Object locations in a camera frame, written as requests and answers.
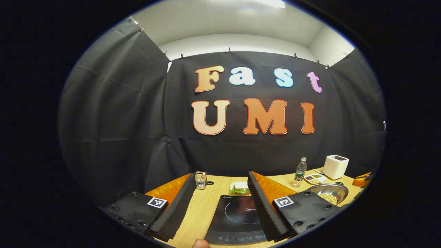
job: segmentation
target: table surface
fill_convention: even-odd
[[[305,176],[315,174],[313,170],[306,172]],[[301,192],[312,187],[307,181],[303,180],[299,188],[293,188],[292,182],[294,181],[294,173],[279,175],[279,176],[268,176],[269,179],[274,180],[284,186],[291,188],[296,192]],[[326,183],[342,182],[348,189],[349,194],[346,199],[338,204],[342,206],[344,204],[350,203],[354,200],[354,197],[361,191],[360,187],[352,185],[353,178],[348,176],[343,176],[340,179],[332,180],[328,178]],[[207,233],[208,227],[210,226],[211,219],[214,216],[214,212],[217,207],[217,203],[221,195],[228,195],[228,188],[230,184],[238,181],[247,181],[247,177],[221,177],[208,175],[208,181],[214,182],[214,185],[208,185],[204,190],[196,189],[194,191],[193,197],[191,198],[190,204],[188,206],[185,217],[182,221],[181,226],[176,232],[175,238],[165,242],[168,245],[179,247],[179,248],[191,248],[196,239],[203,239]],[[245,244],[245,245],[234,245],[235,247],[245,247],[245,248],[264,248],[276,244],[274,241],[260,242],[255,244]],[[211,248],[223,248],[231,247],[232,245],[220,245],[220,244],[210,244]]]

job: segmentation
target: small white tray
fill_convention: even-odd
[[[322,182],[326,181],[327,178],[325,176],[322,176],[322,175],[316,173],[316,174],[311,174],[311,175],[305,176],[303,179],[305,179],[305,181],[307,181],[310,184],[319,184],[319,183],[322,183]],[[314,179],[317,179],[318,182],[311,183],[311,181],[314,180]]]

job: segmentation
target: water bottle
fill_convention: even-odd
[[[300,187],[300,183],[303,181],[303,177],[306,173],[306,157],[302,157],[299,165],[297,166],[297,170],[295,171],[294,176],[294,183],[292,184],[293,187],[298,188]]]

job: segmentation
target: metal bowl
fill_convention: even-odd
[[[308,189],[317,195],[326,194],[337,198],[337,204],[341,203],[348,196],[349,190],[346,186],[340,184],[319,184]]]

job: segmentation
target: induction cooktop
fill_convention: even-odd
[[[266,241],[253,198],[221,195],[204,239],[210,244],[253,244]]]

